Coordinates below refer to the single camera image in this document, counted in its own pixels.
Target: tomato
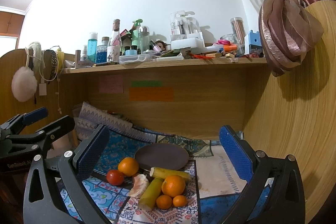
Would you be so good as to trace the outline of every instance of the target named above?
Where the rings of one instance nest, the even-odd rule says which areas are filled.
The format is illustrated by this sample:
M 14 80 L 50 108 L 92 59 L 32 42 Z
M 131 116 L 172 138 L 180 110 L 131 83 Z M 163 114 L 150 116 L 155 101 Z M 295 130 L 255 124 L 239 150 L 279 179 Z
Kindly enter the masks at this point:
M 119 186 L 124 182 L 124 174 L 119 170 L 110 170 L 106 175 L 107 181 L 114 186 Z

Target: patterned tablecloth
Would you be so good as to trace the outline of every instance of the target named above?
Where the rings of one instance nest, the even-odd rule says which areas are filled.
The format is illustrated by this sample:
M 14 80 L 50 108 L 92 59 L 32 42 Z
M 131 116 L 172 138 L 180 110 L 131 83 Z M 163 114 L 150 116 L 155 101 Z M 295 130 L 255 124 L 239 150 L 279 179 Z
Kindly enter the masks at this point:
M 80 139 L 86 139 L 98 124 L 110 128 L 110 141 L 103 151 L 94 171 L 106 175 L 117 169 L 125 157 L 150 143 L 174 143 L 184 147 L 190 155 L 183 168 L 192 176 L 187 184 L 185 196 L 188 204 L 184 208 L 168 210 L 154 209 L 145 212 L 137 208 L 138 199 L 129 198 L 129 189 L 112 186 L 100 179 L 90 177 L 83 181 L 96 205 L 107 218 L 116 224 L 217 224 L 226 214 L 246 181 L 239 178 L 219 141 L 191 140 L 176 135 L 167 135 L 135 127 L 132 123 L 109 115 L 87 103 L 83 103 L 76 130 Z M 263 208 L 273 180 L 265 185 L 264 191 L 250 219 Z M 71 216 L 80 219 L 66 189 L 62 186 L 61 196 Z

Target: dark gray plate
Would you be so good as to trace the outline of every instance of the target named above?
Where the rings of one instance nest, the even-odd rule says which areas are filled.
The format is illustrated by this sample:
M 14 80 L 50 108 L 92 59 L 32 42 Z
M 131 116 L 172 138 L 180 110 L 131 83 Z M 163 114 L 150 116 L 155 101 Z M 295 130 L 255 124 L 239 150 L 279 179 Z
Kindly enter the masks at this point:
M 139 167 L 151 170 L 151 167 L 161 167 L 179 170 L 188 163 L 188 152 L 171 143 L 152 143 L 140 148 L 134 155 Z

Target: brown cabinet door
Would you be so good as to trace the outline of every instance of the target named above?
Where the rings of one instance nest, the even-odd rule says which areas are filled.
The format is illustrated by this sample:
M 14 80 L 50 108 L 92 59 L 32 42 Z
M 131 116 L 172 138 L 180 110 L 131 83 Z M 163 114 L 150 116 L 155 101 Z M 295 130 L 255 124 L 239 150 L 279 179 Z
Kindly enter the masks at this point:
M 22 28 L 22 23 L 23 23 L 24 18 L 25 16 L 23 15 L 12 14 L 12 17 L 10 19 L 10 23 L 7 29 L 7 33 L 16 34 L 19 36 L 21 33 L 21 28 Z
M 7 33 L 11 16 L 11 13 L 0 12 L 0 33 Z

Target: silver bolt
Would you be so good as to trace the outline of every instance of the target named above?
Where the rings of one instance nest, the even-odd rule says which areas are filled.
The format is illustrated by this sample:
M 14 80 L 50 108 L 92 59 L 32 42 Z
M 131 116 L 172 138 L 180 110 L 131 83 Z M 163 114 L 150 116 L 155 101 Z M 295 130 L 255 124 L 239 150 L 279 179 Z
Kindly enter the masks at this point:
M 72 156 L 72 151 L 71 150 L 64 153 L 64 157 L 66 157 L 66 158 L 69 158 L 71 156 Z
M 290 161 L 295 161 L 296 160 L 296 158 L 293 155 L 288 155 L 288 159 Z
M 261 150 L 258 150 L 256 154 L 259 158 L 263 158 L 265 156 L 265 152 Z
M 34 157 L 34 161 L 39 161 L 41 159 L 41 155 L 36 155 L 35 157 Z

